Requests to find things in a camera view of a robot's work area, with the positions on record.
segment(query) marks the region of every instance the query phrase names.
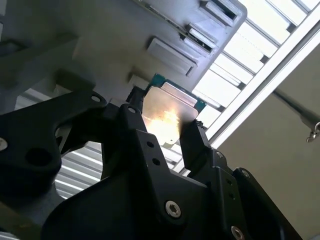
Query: screw hole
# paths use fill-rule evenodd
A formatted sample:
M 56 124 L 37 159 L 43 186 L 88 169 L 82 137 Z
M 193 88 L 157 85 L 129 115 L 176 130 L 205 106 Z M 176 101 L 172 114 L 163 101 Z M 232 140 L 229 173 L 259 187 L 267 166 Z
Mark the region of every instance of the screw hole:
M 135 114 L 135 113 L 136 113 L 136 110 L 135 110 L 135 109 L 133 109 L 132 107 L 128 107 L 128 109 L 129 109 L 129 111 L 130 111 L 130 112 L 132 112 L 133 114 Z
M 229 197 L 230 197 L 231 199 L 233 199 L 233 200 L 236 199 L 236 197 L 235 197 L 235 195 L 233 195 L 233 193 L 229 193 Z
M 154 145 L 152 142 L 150 142 L 150 141 L 147 141 L 146 144 L 147 144 L 150 148 L 154 148 L 154 147 L 155 147 L 155 145 Z
M 91 99 L 92 99 L 93 101 L 97 102 L 97 103 L 99 103 L 99 102 L 101 101 L 99 97 L 94 96 L 94 95 L 91 96 Z
M 230 185 L 230 186 L 232 186 L 232 182 L 227 178 L 226 179 L 226 182 Z
M 31 148 L 25 155 L 26 161 L 36 167 L 44 167 L 48 165 L 52 157 L 50 153 L 43 148 Z
M 160 161 L 159 161 L 158 159 L 153 158 L 153 159 L 152 159 L 152 162 L 153 162 L 153 164 L 155 164 L 155 165 L 157 165 L 157 166 L 160 166 Z

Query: beige wall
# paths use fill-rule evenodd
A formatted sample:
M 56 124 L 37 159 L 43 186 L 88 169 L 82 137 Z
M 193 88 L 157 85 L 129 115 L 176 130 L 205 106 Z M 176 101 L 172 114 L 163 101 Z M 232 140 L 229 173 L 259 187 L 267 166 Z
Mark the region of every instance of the beige wall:
M 320 47 L 279 87 L 320 114 Z M 273 95 L 219 148 L 232 167 L 247 168 L 300 233 L 320 234 L 320 138 Z

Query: black metal bracket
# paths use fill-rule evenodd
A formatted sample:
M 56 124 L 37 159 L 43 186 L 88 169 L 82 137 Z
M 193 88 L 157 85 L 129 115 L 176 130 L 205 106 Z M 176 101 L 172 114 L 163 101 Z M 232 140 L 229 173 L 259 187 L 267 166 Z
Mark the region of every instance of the black metal bracket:
M 197 121 L 180 136 L 191 173 L 170 170 L 140 108 L 85 91 L 0 116 L 7 143 L 0 149 L 0 201 L 38 225 L 34 236 L 41 228 L 44 240 L 301 239 L 253 177 L 232 171 L 211 148 Z M 61 157 L 87 141 L 102 144 L 101 181 L 63 201 L 52 185 Z M 260 232 L 258 217 L 269 234 Z M 21 227 L 2 227 L 30 239 Z

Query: slot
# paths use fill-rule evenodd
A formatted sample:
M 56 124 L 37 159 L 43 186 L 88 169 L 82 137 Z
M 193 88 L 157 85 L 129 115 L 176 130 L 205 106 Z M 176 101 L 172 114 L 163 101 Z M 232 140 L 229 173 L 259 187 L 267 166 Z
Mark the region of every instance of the slot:
M 217 5 L 217 7 L 221 10 L 221 12 L 224 13 L 228 18 L 230 18 L 232 21 L 235 20 L 237 15 L 231 11 L 227 6 L 223 5 L 219 0 L 212 0 L 214 4 Z
M 223 25 L 233 27 L 234 21 L 237 19 L 237 8 L 231 3 L 224 5 L 220 0 L 202 1 L 200 9 L 211 19 L 218 20 Z

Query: round hole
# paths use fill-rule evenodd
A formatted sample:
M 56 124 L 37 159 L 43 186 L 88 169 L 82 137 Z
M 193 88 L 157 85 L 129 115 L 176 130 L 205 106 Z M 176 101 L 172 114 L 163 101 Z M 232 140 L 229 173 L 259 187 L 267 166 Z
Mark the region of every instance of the round hole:
M 128 107 L 129 111 L 132 112 L 133 114 L 136 113 L 136 110 L 134 110 L 132 107 Z
M 242 231 L 237 228 L 236 226 L 232 226 L 231 227 L 231 232 L 232 232 L 232 235 L 234 236 L 234 238 L 236 240 L 245 240 L 245 236 L 244 234 L 242 233 Z
M 91 99 L 93 100 L 93 101 L 95 101 L 95 102 L 100 102 L 101 100 L 100 100 L 100 98 L 99 97 L 97 97 L 97 96 L 91 96 Z
M 152 162 L 157 165 L 157 166 L 160 166 L 160 161 L 156 158 L 152 159 Z
M 37 167 L 44 167 L 48 165 L 52 157 L 50 153 L 43 148 L 31 148 L 25 155 L 26 161 Z
M 155 145 L 154 145 L 152 142 L 150 142 L 150 141 L 147 141 L 146 144 L 147 144 L 150 148 L 154 148 L 154 147 L 155 147 Z
M 226 182 L 232 186 L 232 182 L 228 178 L 226 179 Z
M 229 197 L 232 198 L 233 200 L 236 199 L 235 195 L 233 195 L 233 193 L 229 193 Z

